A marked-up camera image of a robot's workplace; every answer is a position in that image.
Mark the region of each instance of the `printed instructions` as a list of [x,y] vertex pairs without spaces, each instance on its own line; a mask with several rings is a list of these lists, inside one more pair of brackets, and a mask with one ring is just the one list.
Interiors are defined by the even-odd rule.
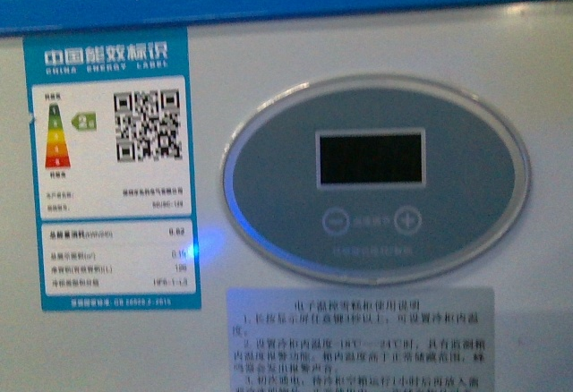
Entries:
[[493,291],[227,295],[232,392],[493,392]]

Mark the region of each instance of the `blue light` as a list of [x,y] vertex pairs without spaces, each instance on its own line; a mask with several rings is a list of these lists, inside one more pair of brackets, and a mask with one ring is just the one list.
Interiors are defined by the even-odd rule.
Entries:
[[192,246],[190,254],[200,254],[201,264],[209,265],[216,260],[225,245],[225,233],[217,226],[203,226],[199,229],[199,247]]

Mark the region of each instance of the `gray panel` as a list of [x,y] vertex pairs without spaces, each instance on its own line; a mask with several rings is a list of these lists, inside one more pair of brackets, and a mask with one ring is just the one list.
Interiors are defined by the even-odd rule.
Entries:
[[[332,133],[420,134],[421,182],[323,190],[316,139]],[[435,274],[489,247],[523,205],[527,174],[517,135],[474,99],[357,76],[268,103],[235,138],[224,184],[237,223],[271,257],[378,284]]]

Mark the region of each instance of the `blue label border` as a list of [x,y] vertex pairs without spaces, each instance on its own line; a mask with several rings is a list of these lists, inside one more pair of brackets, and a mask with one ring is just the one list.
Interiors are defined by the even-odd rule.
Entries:
[[[94,45],[148,44],[157,39],[166,38],[168,49],[175,51],[174,59],[169,55],[166,68],[146,70],[126,69],[121,72],[87,72],[47,74],[46,50],[65,50],[72,47],[91,47]],[[201,279],[199,269],[199,241],[194,181],[194,158],[192,145],[192,107],[191,82],[189,75],[189,50],[186,28],[167,28],[156,30],[123,30],[92,32],[77,35],[58,34],[42,37],[27,37],[23,41],[28,107],[33,115],[32,87],[39,84],[70,83],[85,81],[118,81],[137,78],[165,76],[183,76],[187,98],[187,137],[189,140],[189,173],[192,213],[189,216],[173,215],[169,217],[97,217],[89,219],[42,220],[40,214],[38,161],[36,136],[33,122],[30,123],[32,172],[34,183],[34,202],[36,210],[36,230],[38,239],[38,266],[40,280],[41,307],[43,311],[156,311],[156,310],[199,310],[201,308]],[[44,224],[86,223],[86,222],[122,222],[191,219],[193,234],[193,267],[195,270],[195,292],[193,294],[79,294],[49,296],[46,293],[44,257],[41,228]]]

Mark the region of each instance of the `black display screen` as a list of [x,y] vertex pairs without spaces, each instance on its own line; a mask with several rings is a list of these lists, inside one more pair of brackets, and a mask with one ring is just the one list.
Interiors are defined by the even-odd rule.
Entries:
[[423,183],[423,135],[319,135],[320,185]]

